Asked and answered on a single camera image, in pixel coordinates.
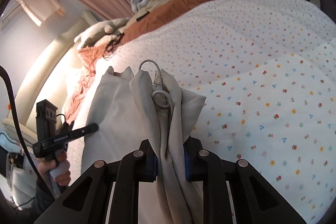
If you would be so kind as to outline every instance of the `white sock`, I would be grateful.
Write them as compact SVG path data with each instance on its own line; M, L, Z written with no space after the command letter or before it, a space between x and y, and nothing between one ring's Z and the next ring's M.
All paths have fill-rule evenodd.
M131 7L132 7L132 11L133 13L136 13L138 11L138 7L137 4L142 1L142 0L131 0Z
M143 7L146 7L148 4L149 0L142 0L140 1L137 6L138 6L138 10L142 9Z

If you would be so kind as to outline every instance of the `gray fabric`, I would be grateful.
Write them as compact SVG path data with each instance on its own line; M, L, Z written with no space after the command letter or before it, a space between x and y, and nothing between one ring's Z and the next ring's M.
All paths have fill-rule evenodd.
M120 160L148 138L158 157L159 174L154 184L140 183L139 223L203 223L202 185L185 179L183 143L205 97L181 89L172 75L161 72L174 101L170 131L168 111L153 103L148 72L141 70L133 77L127 68L117 76L110 67L103 75L87 118L87 124L96 122L99 131L85 137L82 172L99 159ZM159 84L158 75L155 83Z
M31 158L34 164L38 165L38 160L33 154ZM11 189L12 197L16 205L28 202L36 193L36 175L31 167L27 157L24 155L23 169L11 164L8 167L7 182ZM20 209L29 208L31 202L23 205Z

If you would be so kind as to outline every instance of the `bed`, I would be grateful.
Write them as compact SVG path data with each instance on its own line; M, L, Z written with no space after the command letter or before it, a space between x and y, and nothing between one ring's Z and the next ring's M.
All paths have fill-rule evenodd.
M181 87L207 97L192 136L222 159L247 159L307 223L317 223L336 189L335 46L335 24L304 0L207 1L99 59L74 128L86 125L109 66L135 73L153 59ZM153 78L152 66L143 69ZM36 100L27 106L26 98L17 95L16 102L29 118ZM56 102L59 109L64 101ZM88 162L123 156L98 150L81 166L84 146L77 140L68 147L73 180ZM140 186L140 198L144 191L150 186ZM157 210L146 213L140 204L141 223L160 221L158 205L151 205Z

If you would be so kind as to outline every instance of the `human hand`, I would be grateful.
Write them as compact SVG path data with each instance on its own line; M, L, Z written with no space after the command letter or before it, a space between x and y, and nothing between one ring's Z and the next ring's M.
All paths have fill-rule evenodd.
M65 151L62 151L58 155L57 159L58 159L59 162L67 161L67 153ZM42 178L46 181L48 171L54 169L55 167L56 167L56 161L55 160L45 160L45 161L41 161L38 164L37 170L41 174ZM59 175L57 178L55 178L53 180L54 180L54 182L58 183L60 186L68 186L70 181L71 181L70 175L71 175L71 173L68 170L64 174Z

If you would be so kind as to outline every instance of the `metal ring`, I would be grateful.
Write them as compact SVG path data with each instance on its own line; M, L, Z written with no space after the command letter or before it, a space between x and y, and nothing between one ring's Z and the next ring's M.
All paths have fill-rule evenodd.
M141 157L143 155L143 152L141 150L136 150L133 152L134 157Z
M199 155L202 156L202 157L206 157L206 156L209 155L209 151L208 151L208 150L205 150L205 149L200 150L198 153L199 153Z
M167 100L167 105L161 105L160 103L158 103L156 100L155 100L155 95L157 94L161 94L165 97L165 99ZM170 113L172 114L173 113L173 110L174 110L174 101L173 99L171 98L171 96L169 95L168 92L164 91L164 90L155 90L153 93L152 93L152 99L153 99L153 103L160 107L160 108L163 108L163 109L167 109L169 108L170 106Z
M239 166L246 167L249 165L249 163L246 160L240 160L238 161Z
M103 160L97 160L95 163L94 163L94 166L96 168L100 168L100 167L103 167L105 165L104 161Z

